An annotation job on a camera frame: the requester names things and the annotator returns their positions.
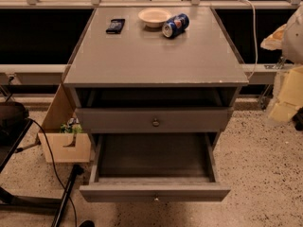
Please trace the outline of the grey drawer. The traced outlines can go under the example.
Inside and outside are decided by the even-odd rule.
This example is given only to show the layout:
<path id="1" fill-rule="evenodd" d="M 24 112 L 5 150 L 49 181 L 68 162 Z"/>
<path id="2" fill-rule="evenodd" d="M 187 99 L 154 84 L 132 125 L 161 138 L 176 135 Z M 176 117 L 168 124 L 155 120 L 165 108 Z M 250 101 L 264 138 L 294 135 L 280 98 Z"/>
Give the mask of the grey drawer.
<path id="1" fill-rule="evenodd" d="M 217 132 L 232 113 L 232 108 L 76 109 L 82 128 L 91 133 Z"/>
<path id="2" fill-rule="evenodd" d="M 222 201 L 229 191 L 206 133 L 101 135 L 80 188 L 90 202 Z"/>

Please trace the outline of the grey top drawer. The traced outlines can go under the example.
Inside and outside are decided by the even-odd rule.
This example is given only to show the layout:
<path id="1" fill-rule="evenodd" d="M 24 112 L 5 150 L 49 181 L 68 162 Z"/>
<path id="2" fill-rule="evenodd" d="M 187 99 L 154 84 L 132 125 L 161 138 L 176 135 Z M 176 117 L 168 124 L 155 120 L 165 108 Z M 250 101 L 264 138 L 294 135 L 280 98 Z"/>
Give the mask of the grey top drawer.
<path id="1" fill-rule="evenodd" d="M 232 113 L 232 108 L 76 109 L 82 128 L 91 133 L 217 132 Z"/>

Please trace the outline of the grey wooden drawer cabinet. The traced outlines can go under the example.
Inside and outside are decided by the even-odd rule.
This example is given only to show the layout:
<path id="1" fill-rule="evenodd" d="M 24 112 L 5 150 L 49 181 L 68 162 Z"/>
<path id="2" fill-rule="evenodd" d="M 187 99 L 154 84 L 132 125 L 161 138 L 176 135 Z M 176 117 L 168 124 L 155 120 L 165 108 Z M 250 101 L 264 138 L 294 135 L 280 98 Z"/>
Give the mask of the grey wooden drawer cabinet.
<path id="1" fill-rule="evenodd" d="M 188 29 L 152 31 L 137 8 L 100 8 L 64 80 L 77 109 L 232 108 L 247 82 L 209 8 L 183 7 Z M 120 34 L 107 34 L 124 19 Z"/>

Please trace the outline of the green white snack bags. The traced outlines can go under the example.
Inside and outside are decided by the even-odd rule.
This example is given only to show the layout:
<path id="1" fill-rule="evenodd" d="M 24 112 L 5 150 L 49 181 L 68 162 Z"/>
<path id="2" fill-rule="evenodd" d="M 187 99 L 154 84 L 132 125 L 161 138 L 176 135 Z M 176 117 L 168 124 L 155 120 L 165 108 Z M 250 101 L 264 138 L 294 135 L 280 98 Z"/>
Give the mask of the green white snack bags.
<path id="1" fill-rule="evenodd" d="M 82 127 L 76 117 L 71 117 L 60 126 L 60 133 L 82 133 Z"/>

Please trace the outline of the blue soda can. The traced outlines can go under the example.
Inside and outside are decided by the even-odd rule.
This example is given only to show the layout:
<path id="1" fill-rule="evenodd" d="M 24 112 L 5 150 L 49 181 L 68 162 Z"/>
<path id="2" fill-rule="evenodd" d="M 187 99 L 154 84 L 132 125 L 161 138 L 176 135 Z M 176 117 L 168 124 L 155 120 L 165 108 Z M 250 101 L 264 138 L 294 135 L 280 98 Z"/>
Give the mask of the blue soda can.
<path id="1" fill-rule="evenodd" d="M 169 18 L 162 26 L 162 33 L 166 38 L 175 38 L 182 34 L 189 26 L 189 19 L 184 13 Z"/>

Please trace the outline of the white ceramic bowl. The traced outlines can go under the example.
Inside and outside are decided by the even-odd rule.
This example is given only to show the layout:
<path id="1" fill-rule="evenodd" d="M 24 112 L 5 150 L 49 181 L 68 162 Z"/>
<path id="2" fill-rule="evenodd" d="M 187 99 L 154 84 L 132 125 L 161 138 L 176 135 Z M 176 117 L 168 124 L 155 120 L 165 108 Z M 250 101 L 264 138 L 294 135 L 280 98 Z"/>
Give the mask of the white ceramic bowl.
<path id="1" fill-rule="evenodd" d="M 169 18 L 171 13 L 166 9 L 149 8 L 138 13 L 138 18 L 148 27 L 161 27 Z"/>

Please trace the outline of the light wooden box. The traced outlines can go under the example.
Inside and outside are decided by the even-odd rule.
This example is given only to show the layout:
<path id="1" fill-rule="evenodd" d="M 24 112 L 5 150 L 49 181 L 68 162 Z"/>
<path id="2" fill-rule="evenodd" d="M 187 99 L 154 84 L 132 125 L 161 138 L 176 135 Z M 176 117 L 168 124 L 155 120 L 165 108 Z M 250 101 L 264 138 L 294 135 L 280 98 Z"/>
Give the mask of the light wooden box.
<path id="1" fill-rule="evenodd" d="M 61 126 L 76 117 L 62 85 L 59 86 L 47 110 L 42 128 L 38 132 L 45 160 L 48 163 L 88 163 L 91 157 L 91 141 L 87 133 L 61 132 Z"/>

